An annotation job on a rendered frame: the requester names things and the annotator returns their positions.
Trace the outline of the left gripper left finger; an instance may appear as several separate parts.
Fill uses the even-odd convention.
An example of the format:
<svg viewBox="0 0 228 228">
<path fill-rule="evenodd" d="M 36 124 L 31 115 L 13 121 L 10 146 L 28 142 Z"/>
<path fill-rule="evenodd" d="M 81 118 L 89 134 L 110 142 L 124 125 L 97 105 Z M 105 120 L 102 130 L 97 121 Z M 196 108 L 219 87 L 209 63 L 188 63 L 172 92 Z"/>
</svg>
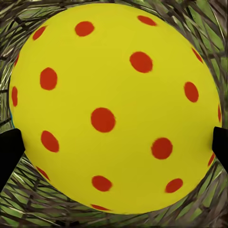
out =
<svg viewBox="0 0 228 228">
<path fill-rule="evenodd" d="M 0 193 L 25 151 L 18 128 L 0 134 Z"/>
</svg>

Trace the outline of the wicker basket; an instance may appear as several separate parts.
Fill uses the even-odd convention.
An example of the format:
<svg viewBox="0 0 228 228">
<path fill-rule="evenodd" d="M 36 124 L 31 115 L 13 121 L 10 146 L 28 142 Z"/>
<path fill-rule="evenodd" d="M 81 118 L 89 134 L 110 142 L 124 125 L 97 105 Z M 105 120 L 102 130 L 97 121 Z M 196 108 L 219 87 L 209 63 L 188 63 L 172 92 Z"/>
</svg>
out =
<svg viewBox="0 0 228 228">
<path fill-rule="evenodd" d="M 73 2 L 72 3 L 65 3 L 65 1 L 73 1 Z M 95 0 L 95 1 L 102 1 L 102 0 Z M 77 5 L 81 5 L 81 4 L 87 5 L 89 3 L 95 4 L 96 3 L 95 1 L 85 0 L 84 2 L 78 2 L 78 1 L 74 1 L 74 0 L 14 0 L 14 1 L 0 0 L 0 28 L 2 28 L 3 26 L 6 25 L 6 27 L 3 29 L 3 31 L 0 34 L 0 39 L 3 38 L 3 40 L 0 42 L 0 66 L 2 64 L 1 61 L 4 61 L 3 67 L 0 71 L 0 82 L 2 79 L 2 75 L 5 71 L 5 66 L 7 65 L 6 66 L 6 74 L 4 77 L 5 83 L 4 83 L 3 88 L 5 87 L 7 81 L 9 80 L 9 84 L 6 86 L 6 90 L 4 90 L 2 88 L 2 83 L 4 80 L 2 80 L 2 83 L 0 85 L 0 95 L 2 95 L 2 93 L 6 93 L 6 96 L 7 96 L 5 119 L 4 119 L 4 104 L 3 104 L 3 118 L 2 118 L 3 120 L 1 122 L 1 119 L 0 119 L 0 128 L 4 124 L 8 124 L 8 122 L 9 122 L 10 127 L 11 127 L 10 130 L 14 129 L 12 121 L 11 121 L 10 112 L 9 112 L 10 111 L 10 106 L 9 106 L 10 105 L 10 100 L 9 100 L 10 90 L 9 90 L 9 86 L 10 86 L 10 77 L 11 77 L 11 73 L 10 73 L 10 75 L 7 79 L 7 74 L 10 70 L 9 63 L 10 62 L 12 63 L 10 67 L 12 67 L 12 65 L 14 66 L 15 60 L 16 60 L 21 48 L 23 47 L 23 45 L 27 41 L 27 39 L 30 37 L 30 35 L 35 30 L 37 30 L 42 24 L 44 24 L 47 19 L 51 18 L 52 16 L 54 16 L 55 14 L 58 14 L 61 11 L 64 11 L 64 10 L 67 10 L 67 9 L 70 9 L 73 7 L 77 7 Z M 116 0 L 106 0 L 106 2 L 98 2 L 98 3 L 103 3 L 103 4 L 115 3 L 115 1 Z M 143 10 L 143 9 L 141 9 L 141 7 L 142 7 L 144 9 L 151 10 L 152 12 L 153 11 L 157 12 L 161 17 L 159 17 L 154 12 L 151 14 L 159 17 L 160 19 L 165 21 L 166 24 L 173 27 L 176 31 L 178 31 L 181 35 L 183 35 L 191 43 L 191 45 L 197 50 L 197 52 L 200 52 L 198 47 L 195 45 L 192 34 L 198 39 L 201 51 L 203 53 L 203 55 L 200 55 L 200 54 L 199 55 L 201 56 L 201 58 L 205 62 L 206 66 L 208 67 L 208 69 L 209 69 L 209 71 L 213 77 L 215 84 L 217 84 L 217 86 L 219 88 L 219 96 L 218 97 L 219 97 L 220 107 L 221 107 L 221 125 L 222 125 L 221 128 L 224 128 L 225 110 L 228 110 L 228 105 L 227 105 L 226 98 L 224 96 L 223 80 L 222 79 L 224 79 L 224 82 L 228 88 L 228 78 L 227 78 L 227 75 L 226 75 L 222 65 L 221 65 L 221 57 L 227 57 L 227 61 L 228 61 L 228 38 L 221 31 L 219 23 L 217 26 L 198 7 L 198 5 L 196 3 L 197 0 L 183 0 L 182 3 L 179 3 L 175 0 L 157 0 L 157 1 L 161 2 L 161 4 L 163 4 L 164 7 L 159 5 L 159 4 L 156 4 L 152 0 L 144 0 L 152 7 L 152 9 L 149 8 L 148 6 L 145 7 L 145 6 L 142 6 L 140 4 L 136 4 L 131 0 L 117 0 L 117 1 L 119 1 L 121 3 L 119 5 L 125 5 L 122 2 L 122 1 L 124 1 L 124 2 L 132 5 L 132 8 L 138 8 L 140 10 Z M 211 8 L 217 22 L 218 21 L 220 22 L 222 28 L 224 29 L 225 33 L 228 36 L 228 0 L 206 0 L 206 2 L 208 3 L 209 7 Z M 98 3 L 96 3 L 96 4 L 98 4 Z M 117 4 L 117 3 L 115 3 L 115 4 Z M 168 5 L 170 5 L 174 8 L 171 9 Z M 206 33 L 194 21 L 188 6 L 190 6 L 192 9 L 194 9 L 194 11 L 200 16 Z M 45 10 L 45 11 L 38 11 L 38 12 L 25 14 L 25 15 L 20 15 L 29 9 L 40 9 L 40 8 L 43 9 L 43 8 L 52 8 L 52 7 L 60 7 L 60 8 L 52 9 L 52 10 Z M 168 12 L 165 13 L 161 8 L 167 10 Z M 22 10 L 25 10 L 25 11 L 19 13 Z M 52 14 L 50 12 L 50 13 L 48 13 L 44 16 L 40 16 L 40 17 L 39 16 L 37 16 L 37 17 L 35 16 L 34 18 L 32 17 L 35 14 L 38 14 L 38 13 L 41 14 L 43 12 L 49 12 L 49 11 L 51 11 L 51 12 L 55 11 L 55 12 Z M 145 10 L 143 10 L 143 11 L 145 11 Z M 30 18 L 27 18 L 24 20 L 20 19 L 20 17 L 29 16 L 29 15 L 32 15 L 32 16 Z M 173 15 L 181 22 L 184 30 L 181 29 L 181 27 L 177 24 Z M 192 26 L 194 28 L 194 32 L 196 33 L 196 35 L 187 26 L 185 18 L 192 24 Z M 8 31 L 5 31 L 11 20 L 13 20 L 13 21 L 11 22 L 11 24 L 8 28 Z M 224 46 L 224 51 L 220 51 L 220 49 L 217 47 L 217 45 L 210 39 L 209 34 L 207 32 L 207 29 L 206 29 L 203 21 L 222 40 L 222 43 Z M 14 22 L 16 22 L 18 24 L 18 26 L 11 28 Z M 27 22 L 32 22 L 32 23 L 29 25 L 25 25 Z M 22 28 L 16 32 L 16 30 L 19 27 L 22 27 Z M 208 39 L 213 53 L 207 52 L 206 49 L 208 49 L 208 48 L 204 45 L 199 31 Z M 11 32 L 12 32 L 12 35 L 7 37 L 7 35 Z M 20 45 L 18 45 L 18 43 L 23 41 L 26 37 L 27 37 L 26 41 L 21 43 Z M 8 40 L 8 41 L 1 47 L 2 43 L 4 43 L 6 40 Z M 220 52 L 216 52 L 213 45 Z M 216 74 L 214 67 L 212 65 L 212 62 L 211 62 L 211 59 L 213 59 L 213 58 L 216 59 L 218 67 L 219 67 L 219 80 L 218 80 L 217 74 Z M 9 68 L 9 70 L 8 70 L 8 68 Z M 0 96 L 0 104 L 1 104 L 1 96 Z M 0 111 L 1 111 L 1 106 L 0 106 Z M 26 156 L 25 153 L 23 153 L 22 156 L 24 156 L 28 159 L 28 157 Z M 72 208 L 82 206 L 83 204 L 81 204 L 80 202 L 78 203 L 78 201 L 70 199 L 69 197 L 67 197 L 67 199 L 62 199 L 62 198 L 56 197 L 56 196 L 52 195 L 52 193 L 54 193 L 54 192 L 44 192 L 40 189 L 37 189 L 37 188 L 50 188 L 50 189 L 56 191 L 56 193 L 54 193 L 54 194 L 60 194 L 60 195 L 63 194 L 57 188 L 52 186 L 47 180 L 45 180 L 40 175 L 40 173 L 34 168 L 34 166 L 31 164 L 30 161 L 27 161 L 26 159 L 23 159 L 21 157 L 18 163 L 20 165 L 26 167 L 31 173 L 19 168 L 17 165 L 16 165 L 16 168 L 23 175 L 15 172 L 14 170 L 13 170 L 13 173 L 16 176 L 21 175 L 22 177 L 27 178 L 34 186 L 33 187 L 30 186 L 28 183 L 26 183 L 23 179 L 21 179 L 18 176 L 32 190 L 26 189 L 13 175 L 11 175 L 9 177 L 9 179 L 11 179 L 16 185 L 10 184 L 8 182 L 6 184 L 8 186 L 10 186 L 16 192 L 16 194 L 20 195 L 28 203 L 24 204 L 24 203 L 20 202 L 10 192 L 10 190 L 4 186 L 3 191 L 10 197 L 10 199 L 6 198 L 4 196 L 1 196 L 1 195 L 0 195 L 0 198 L 2 198 L 9 205 L 11 205 L 11 204 L 6 199 L 17 203 L 22 209 L 24 209 L 24 211 L 15 208 L 13 205 L 9 206 L 9 205 L 6 205 L 6 204 L 3 204 L 0 202 L 0 205 L 8 207 L 10 209 L 13 209 L 13 210 L 20 212 L 22 214 L 22 217 L 18 218 L 18 217 L 15 217 L 15 216 L 12 216 L 12 215 L 6 213 L 0 207 L 0 209 L 2 209 L 5 212 L 5 213 L 3 213 L 0 211 L 0 228 L 16 228 L 16 227 L 11 226 L 2 216 L 9 218 L 9 219 L 12 219 L 12 220 L 15 220 L 16 222 L 19 222 L 19 225 L 17 228 L 23 228 L 24 225 L 26 225 L 27 227 L 32 227 L 32 228 L 82 228 L 82 227 L 88 228 L 86 225 L 89 225 L 89 224 L 92 224 L 95 222 L 99 222 L 102 220 L 106 220 L 106 225 L 98 226 L 95 228 L 111 228 L 112 226 L 114 226 L 116 224 L 122 223 L 124 221 L 130 220 L 130 219 L 133 219 L 133 218 L 139 217 L 141 215 L 145 215 L 145 214 L 148 215 L 147 218 L 135 220 L 135 221 L 133 221 L 133 222 L 131 222 L 125 226 L 120 227 L 120 228 L 131 228 L 131 227 L 139 225 L 139 224 L 143 225 L 144 223 L 146 223 L 149 220 L 151 220 L 153 226 L 148 227 L 148 228 L 160 228 L 159 226 L 162 225 L 164 222 L 166 222 L 169 219 L 170 219 L 169 222 L 166 224 L 166 226 L 164 228 L 172 228 L 178 222 L 180 222 L 180 223 L 178 224 L 178 226 L 176 228 L 228 228 L 228 225 L 226 225 L 226 222 L 228 222 L 228 182 L 226 183 L 226 185 L 224 186 L 224 188 L 222 189 L 222 191 L 220 192 L 220 194 L 218 196 L 218 193 L 220 191 L 220 188 L 223 184 L 223 181 L 224 181 L 224 178 L 225 178 L 227 172 L 223 167 L 223 169 L 218 173 L 218 175 L 212 181 L 212 178 L 214 177 L 216 169 L 219 165 L 219 159 L 217 158 L 217 156 L 215 156 L 215 158 L 217 160 L 215 161 L 215 163 L 213 165 L 211 164 L 211 166 L 210 166 L 209 170 L 207 171 L 205 177 L 203 179 L 201 179 L 199 184 L 196 186 L 196 188 L 193 191 L 190 192 L 190 194 L 186 195 L 188 197 L 186 198 L 184 203 L 178 209 L 176 209 L 173 213 L 171 213 L 170 215 L 168 215 L 169 212 L 176 206 L 176 204 L 180 200 L 177 201 L 176 203 L 171 204 L 168 207 L 162 208 L 160 210 L 155 210 L 155 211 L 147 212 L 144 214 L 129 214 L 129 215 L 126 215 L 125 217 L 123 217 L 122 219 L 120 219 L 119 221 L 111 223 L 110 219 L 117 217 L 117 216 L 120 216 L 120 215 L 125 215 L 125 214 L 106 213 L 106 212 L 103 212 L 100 210 L 92 211 L 92 210 L 90 210 L 90 209 L 93 209 L 91 207 L 89 207 L 90 209 L 88 209 L 88 210 L 72 209 Z M 214 171 L 213 171 L 213 169 L 214 169 Z M 34 178 L 36 178 L 36 180 L 33 180 L 33 179 L 27 177 L 23 171 L 26 172 L 27 174 L 33 176 Z M 213 171 L 213 174 L 212 174 L 212 177 L 210 179 L 210 182 L 209 182 L 207 188 L 201 194 L 201 196 L 198 198 L 202 185 L 205 183 L 205 181 L 207 180 L 208 176 L 210 175 L 210 173 L 212 171 Z M 40 182 L 40 180 L 46 181 L 51 186 L 42 184 Z M 211 192 L 211 190 L 214 188 L 214 186 L 216 185 L 217 182 L 218 182 L 218 184 L 217 184 L 214 196 L 212 198 L 210 206 L 207 208 L 202 203 L 206 199 L 208 194 Z M 19 194 L 14 188 L 25 192 L 29 197 L 25 197 L 25 196 Z M 51 198 L 47 198 L 47 197 L 44 197 L 44 196 L 38 194 L 37 190 L 44 193 L 44 194 L 51 196 Z M 65 194 L 63 194 L 63 195 L 65 195 Z M 67 195 L 65 195 L 65 196 L 67 196 Z M 37 201 L 37 200 L 41 200 L 41 199 L 45 200 L 49 203 L 42 203 L 42 202 Z M 64 202 L 56 202 L 54 200 L 62 200 Z M 184 209 L 191 202 L 194 202 L 194 204 L 191 206 L 191 208 L 184 215 L 182 215 L 181 217 L 176 219 L 177 216 L 179 215 L 179 213 L 181 212 L 181 210 Z M 31 206 L 32 203 L 41 205 L 45 208 L 34 208 Z M 64 209 L 54 208 L 54 207 L 52 207 L 53 205 L 54 206 L 61 206 Z M 86 206 L 86 205 L 84 205 L 84 206 Z M 202 213 L 185 225 L 185 223 L 190 219 L 190 217 L 194 214 L 194 212 L 196 211 L 197 208 L 199 208 L 202 211 Z M 159 223 L 157 223 L 155 221 L 155 218 L 161 212 L 163 212 L 166 209 L 167 209 L 166 213 L 164 214 L 162 219 L 159 221 Z M 70 216 L 71 213 L 91 213 L 91 212 L 92 213 L 97 212 L 97 214 L 89 215 L 86 217 L 71 217 Z M 36 217 L 30 213 L 42 213 L 42 214 L 46 215 L 47 217 Z M 49 215 L 48 213 L 59 213 L 59 214 L 64 215 L 65 217 L 53 217 L 53 216 Z M 102 214 L 102 213 L 104 213 L 104 217 L 102 217 L 102 218 L 94 218 L 93 217 L 93 216 L 97 216 L 97 215 Z M 137 215 L 137 216 L 135 216 L 133 218 L 124 219 L 130 215 Z M 42 220 L 44 222 L 52 224 L 52 227 L 41 227 L 40 225 L 37 225 L 35 223 L 32 223 L 31 221 L 26 220 L 29 218 L 30 219 Z M 60 226 L 58 224 L 55 224 L 53 222 L 48 221 L 47 219 L 59 220 L 61 222 L 64 221 L 65 226 L 64 227 Z M 79 224 L 79 225 L 76 225 L 74 227 L 69 226 L 70 223 L 73 223 L 73 222 L 76 222 L 79 220 L 89 220 L 89 221 L 84 222 L 84 223 Z M 138 228 L 140 228 L 141 226 L 139 226 Z M 89 227 L 89 228 L 91 228 L 91 227 Z"/>
</svg>

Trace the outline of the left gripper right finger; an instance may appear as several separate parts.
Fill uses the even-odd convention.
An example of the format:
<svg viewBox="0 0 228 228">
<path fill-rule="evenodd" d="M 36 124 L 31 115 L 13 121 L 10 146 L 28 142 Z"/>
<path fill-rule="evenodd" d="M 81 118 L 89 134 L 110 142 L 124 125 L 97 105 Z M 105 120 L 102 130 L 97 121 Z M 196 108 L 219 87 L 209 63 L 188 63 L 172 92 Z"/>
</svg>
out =
<svg viewBox="0 0 228 228">
<path fill-rule="evenodd" d="M 212 150 L 228 173 L 228 129 L 214 128 Z"/>
</svg>

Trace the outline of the easter egg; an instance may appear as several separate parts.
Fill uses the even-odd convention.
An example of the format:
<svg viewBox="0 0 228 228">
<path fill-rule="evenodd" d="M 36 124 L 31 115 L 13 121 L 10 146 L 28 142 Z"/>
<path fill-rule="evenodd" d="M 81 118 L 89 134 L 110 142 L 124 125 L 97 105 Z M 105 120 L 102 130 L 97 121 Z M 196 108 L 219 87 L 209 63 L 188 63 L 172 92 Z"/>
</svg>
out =
<svg viewBox="0 0 228 228">
<path fill-rule="evenodd" d="M 151 13 L 77 5 L 21 48 L 9 112 L 24 153 L 70 199 L 144 214 L 183 199 L 215 159 L 219 94 L 191 43 Z"/>
</svg>

